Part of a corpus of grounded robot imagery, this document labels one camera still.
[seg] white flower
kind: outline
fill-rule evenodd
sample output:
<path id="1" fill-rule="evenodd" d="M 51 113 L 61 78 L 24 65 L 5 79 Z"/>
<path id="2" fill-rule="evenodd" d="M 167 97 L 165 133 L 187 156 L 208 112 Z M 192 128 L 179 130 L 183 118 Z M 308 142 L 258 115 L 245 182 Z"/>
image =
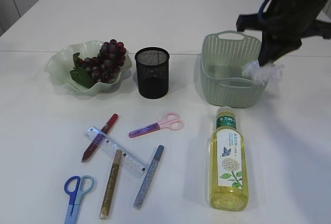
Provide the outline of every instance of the white flower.
<path id="1" fill-rule="evenodd" d="M 222 166 L 226 171 L 237 171 L 239 170 L 240 164 L 233 158 L 226 158 L 223 160 Z"/>

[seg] pink scissors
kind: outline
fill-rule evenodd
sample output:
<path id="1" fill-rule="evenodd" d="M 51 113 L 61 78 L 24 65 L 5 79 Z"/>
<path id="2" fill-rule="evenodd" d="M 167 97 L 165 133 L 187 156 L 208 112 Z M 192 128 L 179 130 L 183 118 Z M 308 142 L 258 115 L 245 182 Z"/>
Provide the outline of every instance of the pink scissors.
<path id="1" fill-rule="evenodd" d="M 183 121 L 180 119 L 179 114 L 170 112 L 165 115 L 165 118 L 157 123 L 148 125 L 146 127 L 139 128 L 129 133 L 130 138 L 135 138 L 141 135 L 145 135 L 150 132 L 155 132 L 164 128 L 168 128 L 173 131 L 180 130 L 183 127 Z"/>

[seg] basket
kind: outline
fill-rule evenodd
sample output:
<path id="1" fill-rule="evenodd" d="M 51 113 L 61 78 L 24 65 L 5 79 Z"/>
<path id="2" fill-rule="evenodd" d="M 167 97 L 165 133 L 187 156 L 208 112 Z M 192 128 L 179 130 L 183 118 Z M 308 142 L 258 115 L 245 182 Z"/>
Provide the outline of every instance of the basket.
<path id="1" fill-rule="evenodd" d="M 243 39 L 221 39 L 220 35 L 237 34 Z M 266 88 L 242 76 L 242 66 L 258 59 L 261 42 L 235 31 L 205 37 L 201 52 L 202 90 L 211 104 L 233 108 L 252 106 Z"/>

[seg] bottle label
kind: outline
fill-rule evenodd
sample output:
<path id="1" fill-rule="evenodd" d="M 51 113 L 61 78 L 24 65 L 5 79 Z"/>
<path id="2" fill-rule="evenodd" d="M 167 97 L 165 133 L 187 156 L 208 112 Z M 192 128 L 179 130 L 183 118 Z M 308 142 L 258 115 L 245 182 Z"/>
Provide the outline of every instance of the bottle label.
<path id="1" fill-rule="evenodd" d="M 221 116 L 216 120 L 216 128 L 219 128 L 221 126 L 230 126 L 236 129 L 236 120 L 231 116 Z"/>
<path id="2" fill-rule="evenodd" d="M 242 189 L 242 137 L 231 129 L 217 132 L 218 186 Z"/>

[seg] green bowl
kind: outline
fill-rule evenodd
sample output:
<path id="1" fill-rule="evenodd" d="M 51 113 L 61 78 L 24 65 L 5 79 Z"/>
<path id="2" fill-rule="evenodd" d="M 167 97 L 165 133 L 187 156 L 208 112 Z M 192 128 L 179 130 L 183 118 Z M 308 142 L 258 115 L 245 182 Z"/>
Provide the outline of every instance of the green bowl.
<path id="1" fill-rule="evenodd" d="M 96 83 L 91 88 L 86 88 L 83 85 L 75 82 L 71 79 L 70 71 L 74 67 L 72 55 L 79 52 L 80 58 L 84 59 L 86 57 L 97 56 L 103 41 L 92 40 L 81 44 L 72 44 L 65 47 L 60 52 L 56 53 L 51 57 L 46 65 L 45 71 L 49 73 L 51 79 L 55 79 L 60 85 L 69 85 L 75 91 L 89 94 L 96 94 L 98 92 L 108 91 L 114 84 L 116 84 L 124 70 L 132 67 L 132 61 L 128 55 L 128 51 L 125 54 L 125 61 L 121 70 L 117 75 L 116 80 L 113 83 Z"/>

